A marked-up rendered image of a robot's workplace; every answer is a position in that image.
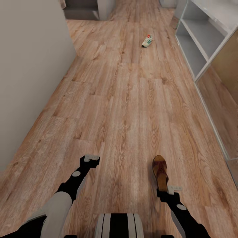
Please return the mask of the gym shoe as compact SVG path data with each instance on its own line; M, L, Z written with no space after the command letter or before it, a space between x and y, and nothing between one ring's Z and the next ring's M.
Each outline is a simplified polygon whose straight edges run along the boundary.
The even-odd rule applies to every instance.
M142 43L142 47L148 47L152 43L152 35L148 35L145 41Z

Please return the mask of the sandal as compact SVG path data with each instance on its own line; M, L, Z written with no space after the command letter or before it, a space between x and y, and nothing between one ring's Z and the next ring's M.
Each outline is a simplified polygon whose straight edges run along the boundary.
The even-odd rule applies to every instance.
M156 177L156 185L159 191L168 191L167 183L169 181L169 177L167 175L166 168L166 161L161 155L157 155L156 157L154 157L152 162L152 170Z

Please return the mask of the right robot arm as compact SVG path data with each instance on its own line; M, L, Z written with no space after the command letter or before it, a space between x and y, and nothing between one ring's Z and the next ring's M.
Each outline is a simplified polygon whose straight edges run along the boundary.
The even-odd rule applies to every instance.
M183 191L182 186L167 185L168 191L157 190L157 197L171 209L171 217L183 238L211 238L202 224L199 224L180 202L180 195L174 191Z

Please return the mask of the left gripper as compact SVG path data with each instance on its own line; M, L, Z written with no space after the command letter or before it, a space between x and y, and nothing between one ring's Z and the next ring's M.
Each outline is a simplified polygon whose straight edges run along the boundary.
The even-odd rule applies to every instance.
M92 160L90 159L89 162L84 162L84 158L82 157L80 159L80 166L86 166L88 168L88 171L90 170L90 168L96 168L97 165L99 165L99 159L97 160Z

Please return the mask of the robot trunk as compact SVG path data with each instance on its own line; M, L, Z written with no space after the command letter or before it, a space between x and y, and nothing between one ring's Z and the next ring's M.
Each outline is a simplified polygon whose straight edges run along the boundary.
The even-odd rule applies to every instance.
M144 238L139 214L100 213L94 238Z

